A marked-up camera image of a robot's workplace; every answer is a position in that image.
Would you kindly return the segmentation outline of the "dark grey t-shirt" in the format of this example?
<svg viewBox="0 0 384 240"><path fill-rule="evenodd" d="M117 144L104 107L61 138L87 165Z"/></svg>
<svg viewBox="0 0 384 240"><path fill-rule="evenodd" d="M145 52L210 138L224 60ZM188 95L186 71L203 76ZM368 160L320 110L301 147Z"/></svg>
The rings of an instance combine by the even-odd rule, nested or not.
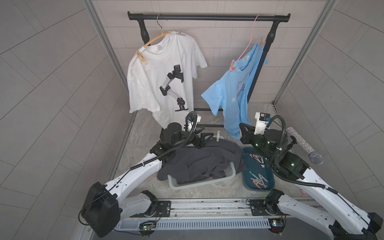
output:
<svg viewBox="0 0 384 240"><path fill-rule="evenodd" d="M236 173L246 169L242 159L244 151L228 140L210 140L201 149L183 147L173 152L166 160L165 165L158 171L160 181L168 179L168 175L177 180L179 184L193 183L212 177L220 179L225 177L225 170L230 163L234 163Z"/></svg>

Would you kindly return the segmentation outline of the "yellow clothespin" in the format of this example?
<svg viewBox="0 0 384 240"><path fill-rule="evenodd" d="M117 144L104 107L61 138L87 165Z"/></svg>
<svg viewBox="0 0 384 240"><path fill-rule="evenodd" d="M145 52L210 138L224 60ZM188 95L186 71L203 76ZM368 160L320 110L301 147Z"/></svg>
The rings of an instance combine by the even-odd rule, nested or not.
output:
<svg viewBox="0 0 384 240"><path fill-rule="evenodd" d="M143 62L145 65L148 64L147 60L144 58L144 56L142 55L142 53L141 53L139 50L136 51L136 56L137 56L138 59L139 59L141 62Z"/></svg>

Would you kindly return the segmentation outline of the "pink clothespin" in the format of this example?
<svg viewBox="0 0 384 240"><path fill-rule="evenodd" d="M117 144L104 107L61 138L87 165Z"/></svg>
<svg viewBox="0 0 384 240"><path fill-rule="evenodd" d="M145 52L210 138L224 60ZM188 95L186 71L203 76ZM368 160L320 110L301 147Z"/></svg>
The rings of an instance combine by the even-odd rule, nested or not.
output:
<svg viewBox="0 0 384 240"><path fill-rule="evenodd" d="M237 68L238 68L237 61L236 61L236 60L232 60L229 70L230 70L231 72L233 72L233 71L235 71Z"/></svg>

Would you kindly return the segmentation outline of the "orange plastic hanger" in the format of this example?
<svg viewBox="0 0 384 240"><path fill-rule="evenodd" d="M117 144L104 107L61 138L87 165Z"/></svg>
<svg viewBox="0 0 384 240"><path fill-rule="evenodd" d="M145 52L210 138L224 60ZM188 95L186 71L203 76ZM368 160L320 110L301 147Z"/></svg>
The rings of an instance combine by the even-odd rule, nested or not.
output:
<svg viewBox="0 0 384 240"><path fill-rule="evenodd" d="M161 39L161 38L163 38L163 37L165 37L165 36L171 34L171 32L164 32L163 26L159 23L159 17L160 17L161 15L162 15L162 14L159 14L159 15L157 16L157 19L156 19L158 26L161 28L161 34L158 35L158 36L156 36L155 38L150 39L150 40L144 45L145 48L148 47L148 46L150 46L152 43L156 42L157 40L159 40L159 39Z"/></svg>

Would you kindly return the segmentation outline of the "white t-shirt black print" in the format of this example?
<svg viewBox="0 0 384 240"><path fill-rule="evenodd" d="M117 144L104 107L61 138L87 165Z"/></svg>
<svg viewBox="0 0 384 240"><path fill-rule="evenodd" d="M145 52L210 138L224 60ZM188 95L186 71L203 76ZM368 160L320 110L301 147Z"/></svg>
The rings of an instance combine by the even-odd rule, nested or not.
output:
<svg viewBox="0 0 384 240"><path fill-rule="evenodd" d="M164 129L170 123L184 125L194 109L197 68L208 66L198 43L190 35L178 36L171 31L156 45L138 50L148 64L135 55L128 66L130 111L150 111Z"/></svg>

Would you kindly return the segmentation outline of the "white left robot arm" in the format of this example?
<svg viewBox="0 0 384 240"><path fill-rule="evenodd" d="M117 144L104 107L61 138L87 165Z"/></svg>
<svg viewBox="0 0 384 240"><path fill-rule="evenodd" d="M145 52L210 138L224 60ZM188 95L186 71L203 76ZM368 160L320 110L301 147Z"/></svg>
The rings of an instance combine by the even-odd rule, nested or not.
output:
<svg viewBox="0 0 384 240"><path fill-rule="evenodd" d="M114 231L124 218L137 214L154 215L158 199L151 192L143 191L130 198L130 203L125 200L139 184L158 172L167 160L173 159L177 150L188 145L200 149L208 143L213 134L203 134L202 129L197 129L200 120L201 117L192 111L186 116L184 129L178 123L169 124L162 130L160 140L139 163L105 184L94 183L79 212L79 222L103 238Z"/></svg>

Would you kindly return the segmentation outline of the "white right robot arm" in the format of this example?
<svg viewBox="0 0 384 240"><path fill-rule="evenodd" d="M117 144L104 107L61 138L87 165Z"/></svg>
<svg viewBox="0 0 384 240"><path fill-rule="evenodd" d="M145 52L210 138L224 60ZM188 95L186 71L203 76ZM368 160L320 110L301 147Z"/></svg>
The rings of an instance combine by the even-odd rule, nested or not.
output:
<svg viewBox="0 0 384 240"><path fill-rule="evenodd" d="M355 206L327 184L305 160L291 153L297 144L312 163L323 163L323 157L294 128L288 128L282 116L257 113L256 120L254 127L240 124L241 142L260 152L276 177L298 186L323 207L323 210L316 209L273 189L264 200L266 213L298 218L332 240L377 239L376 233L384 222L382 217Z"/></svg>

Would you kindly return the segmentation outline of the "white clothespin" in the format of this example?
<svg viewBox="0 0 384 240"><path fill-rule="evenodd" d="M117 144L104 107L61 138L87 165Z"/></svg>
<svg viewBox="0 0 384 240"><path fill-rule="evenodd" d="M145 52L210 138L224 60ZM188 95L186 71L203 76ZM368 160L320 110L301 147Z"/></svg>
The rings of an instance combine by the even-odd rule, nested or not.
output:
<svg viewBox="0 0 384 240"><path fill-rule="evenodd" d="M186 36L185 32L182 31L182 30L178 30L178 31L176 31L176 34L177 34L178 36Z"/></svg>

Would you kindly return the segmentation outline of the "light blue t-shirt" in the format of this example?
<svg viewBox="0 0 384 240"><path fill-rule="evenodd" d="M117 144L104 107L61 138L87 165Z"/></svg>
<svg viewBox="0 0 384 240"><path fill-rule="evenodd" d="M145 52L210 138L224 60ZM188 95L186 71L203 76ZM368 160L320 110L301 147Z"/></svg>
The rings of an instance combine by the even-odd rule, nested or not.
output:
<svg viewBox="0 0 384 240"><path fill-rule="evenodd" d="M229 136L241 138L240 123L250 124L248 117L248 93L261 60L264 48L259 44L245 54L238 62L238 68L231 72L229 69L203 94L202 98L216 116L223 109L224 128Z"/></svg>

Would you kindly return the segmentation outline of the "pink wire hanger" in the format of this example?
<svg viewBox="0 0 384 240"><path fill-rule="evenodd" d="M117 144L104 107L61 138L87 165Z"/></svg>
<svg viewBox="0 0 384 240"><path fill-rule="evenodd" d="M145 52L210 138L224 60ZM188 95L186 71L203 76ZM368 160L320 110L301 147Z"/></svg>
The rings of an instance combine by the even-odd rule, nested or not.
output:
<svg viewBox="0 0 384 240"><path fill-rule="evenodd" d="M241 54L241 55L238 57L238 59L236 60L237 62L242 58L242 56L245 54L245 52L246 52L246 50L249 48L249 46L250 46L251 44L255 44L255 43L253 42L253 33L254 33L254 28L255 28L255 22L258 20L259 16L260 16L260 15L257 15L257 16L255 17L254 21L253 21L253 26L252 26L251 35L250 35L250 41L249 41L247 47L246 47L246 48L244 49L244 51L242 52L242 54Z"/></svg>

